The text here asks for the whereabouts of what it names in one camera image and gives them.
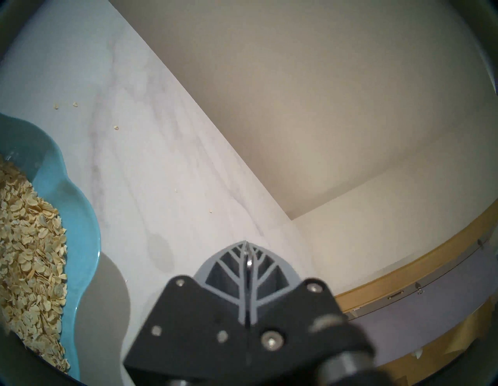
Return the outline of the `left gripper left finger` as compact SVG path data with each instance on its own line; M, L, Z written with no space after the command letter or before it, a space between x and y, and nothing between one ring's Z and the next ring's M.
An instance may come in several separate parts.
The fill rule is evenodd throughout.
M134 385L194 385L245 352L247 241L168 281L124 359Z

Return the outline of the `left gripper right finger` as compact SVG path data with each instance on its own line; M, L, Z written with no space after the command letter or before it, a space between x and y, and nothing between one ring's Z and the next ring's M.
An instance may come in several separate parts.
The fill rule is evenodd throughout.
M247 385L375 385L374 348L327 285L247 243Z

